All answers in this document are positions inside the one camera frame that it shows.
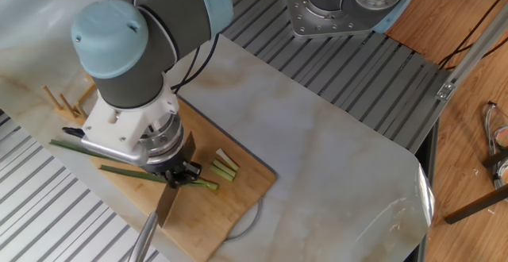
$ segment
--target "knife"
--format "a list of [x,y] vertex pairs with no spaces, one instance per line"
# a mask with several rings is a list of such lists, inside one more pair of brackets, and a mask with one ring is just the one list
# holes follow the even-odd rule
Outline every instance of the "knife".
[[[187,162],[191,161],[195,149],[196,146],[194,143],[194,138],[192,133],[190,133],[187,141],[182,148],[183,157]],[[192,163],[189,163],[187,167],[193,167]],[[159,202],[157,203],[156,211],[152,212],[150,216],[148,216],[148,220],[144,223],[143,229],[136,239],[136,244],[134,244],[133,251],[130,254],[129,262],[144,261],[144,257],[150,248],[153,234],[156,232],[157,225],[159,225],[160,228],[164,227],[167,216],[173,207],[173,203],[175,202],[175,198],[178,194],[179,189],[180,185],[173,184],[172,187],[169,183],[166,183],[166,187],[164,188],[164,191],[159,198]]]

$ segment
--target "white marble sheet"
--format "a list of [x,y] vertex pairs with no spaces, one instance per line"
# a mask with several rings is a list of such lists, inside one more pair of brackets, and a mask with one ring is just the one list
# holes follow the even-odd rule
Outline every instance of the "white marble sheet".
[[[69,123],[40,86],[71,101],[87,88],[68,35],[74,15],[94,0],[7,1],[0,1],[0,108],[48,147]],[[179,82],[192,56],[168,80]],[[258,225],[212,261],[403,261],[426,233],[429,194],[412,154],[229,40],[221,38],[180,94],[278,175]],[[140,230],[146,217],[86,156],[48,150]],[[162,233],[153,244],[171,261],[190,261]]]
[[254,232],[213,261],[403,261],[425,235],[416,158],[233,42],[180,94],[278,175]]

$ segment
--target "black cable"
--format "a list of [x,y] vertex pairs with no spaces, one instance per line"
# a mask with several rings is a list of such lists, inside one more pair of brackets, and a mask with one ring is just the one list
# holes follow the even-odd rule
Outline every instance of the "black cable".
[[[201,47],[196,48],[196,52],[194,52],[194,59],[192,59],[192,63],[190,64],[190,67],[187,70],[187,73],[185,74],[185,76],[183,76],[183,79],[180,82],[180,84],[185,83],[185,81],[187,80],[187,77],[189,77],[189,75],[191,74],[192,68],[194,68],[194,64],[196,64],[196,59],[198,58],[200,48]],[[176,87],[175,94],[178,94],[178,92],[180,91],[180,88],[182,88],[182,86]]]
[[206,60],[205,62],[203,63],[203,65],[198,69],[198,71],[196,71],[189,79],[185,80],[185,81],[182,81],[181,83],[179,84],[176,84],[174,86],[171,87],[171,89],[175,89],[175,88],[180,88],[180,87],[183,87],[184,85],[190,83],[191,81],[193,81],[195,78],[198,77],[199,74],[201,74],[203,72],[203,70],[205,69],[206,65],[210,62],[210,60],[212,59],[212,56],[214,55],[214,52],[215,52],[215,48],[217,47],[217,43],[219,41],[219,34],[217,34],[217,36],[215,36],[215,40],[214,40],[214,44],[212,45],[212,48],[210,49],[210,53],[208,54],[208,56],[206,57]]
[[[506,42],[508,42],[508,37],[506,37],[506,39],[502,40],[501,43],[499,43],[498,45],[496,45],[495,47],[493,47],[490,51],[488,51],[487,53],[485,53],[485,55],[482,56],[482,59],[485,59],[486,57],[490,56],[493,52],[497,51],[499,48],[501,48],[504,44],[506,44]],[[453,66],[453,67],[446,67],[445,69],[454,69],[455,67],[457,66]]]
[[487,18],[487,16],[492,12],[492,10],[499,4],[499,2],[501,2],[501,0],[496,0],[494,2],[494,4],[492,4],[491,8],[489,8],[489,10],[487,10],[487,12],[483,15],[483,17],[479,20],[479,22],[476,24],[475,28],[473,28],[471,30],[471,32],[469,32],[469,34],[462,40],[462,42],[457,46],[457,48],[455,49],[455,51],[453,51],[451,54],[449,54],[448,56],[446,56],[441,62],[442,64],[440,65],[440,69],[442,69],[443,67],[445,67],[445,65],[450,61],[450,59],[460,53],[459,50],[460,50],[460,47],[462,47],[463,44],[465,44],[469,38],[473,35],[473,33],[478,29],[478,27],[483,23],[483,21],[485,21],[485,19]]

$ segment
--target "knife handle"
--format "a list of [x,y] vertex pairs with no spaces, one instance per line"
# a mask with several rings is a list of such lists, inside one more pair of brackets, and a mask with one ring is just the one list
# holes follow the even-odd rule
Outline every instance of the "knife handle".
[[130,254],[129,262],[144,261],[144,257],[146,256],[148,248],[150,248],[153,234],[156,231],[157,219],[157,214],[152,212],[148,217],[148,220],[144,223],[143,229],[136,239],[136,244],[134,245],[133,252]]

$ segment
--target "green onion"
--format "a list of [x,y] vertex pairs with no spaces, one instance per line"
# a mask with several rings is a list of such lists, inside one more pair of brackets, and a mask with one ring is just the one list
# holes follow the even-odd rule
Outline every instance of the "green onion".
[[109,158],[107,156],[103,156],[101,154],[98,154],[96,152],[92,152],[92,151],[89,151],[83,147],[79,147],[79,146],[76,146],[74,144],[71,144],[71,143],[67,143],[67,142],[62,142],[62,141],[58,141],[58,140],[51,140],[49,142],[50,145],[53,145],[53,146],[56,146],[56,147],[61,147],[61,148],[65,148],[67,150],[71,150],[71,151],[76,151],[76,152],[80,152],[82,154],[85,154],[85,155],[88,155],[88,156],[94,156],[94,157],[98,157],[98,158],[102,158],[102,159],[107,159],[107,160],[112,160],[112,161],[115,161],[115,162],[119,162],[121,163],[119,160],[115,160],[115,159],[112,159],[112,158]]
[[[164,179],[163,177],[159,177],[156,175],[150,175],[150,174],[143,172],[143,171],[130,171],[130,170],[125,170],[125,169],[115,168],[115,167],[110,167],[110,166],[105,166],[105,165],[101,165],[99,170],[108,171],[108,172],[112,172],[114,174],[124,175],[124,176],[128,176],[131,178],[146,179],[146,180],[157,182],[157,183],[166,183],[166,179]],[[207,188],[214,190],[214,191],[216,191],[219,188],[218,184],[209,182],[204,179],[197,179],[194,182],[187,184],[187,186],[189,186],[189,185],[195,186],[195,187],[207,187]]]
[[218,184],[209,182],[204,179],[196,179],[194,182],[190,183],[190,185],[208,187],[209,189],[214,190],[214,191],[218,190],[218,188],[219,188]]
[[221,176],[222,178],[227,179],[230,182],[234,181],[234,178],[232,175],[228,174],[225,171],[222,171],[220,168],[217,168],[217,167],[211,165],[210,170],[212,172],[216,173],[217,175]]
[[235,171],[226,167],[223,163],[219,162],[218,160],[214,161],[214,166],[220,168],[222,171],[225,171],[226,173],[228,173],[228,175],[231,175],[233,178],[237,176],[237,173]]
[[164,179],[163,177],[150,175],[143,171],[130,171],[105,165],[101,165],[99,170],[108,171],[119,175],[125,175],[131,178],[146,179],[157,183],[166,183],[166,179]]
[[224,153],[224,151],[222,151],[222,149],[218,149],[216,152],[215,152],[218,156],[220,156],[228,165],[230,168],[232,168],[233,170],[235,171],[238,171],[239,167],[237,164],[235,164],[235,162],[233,162],[233,160],[231,160],[228,155],[226,155]]

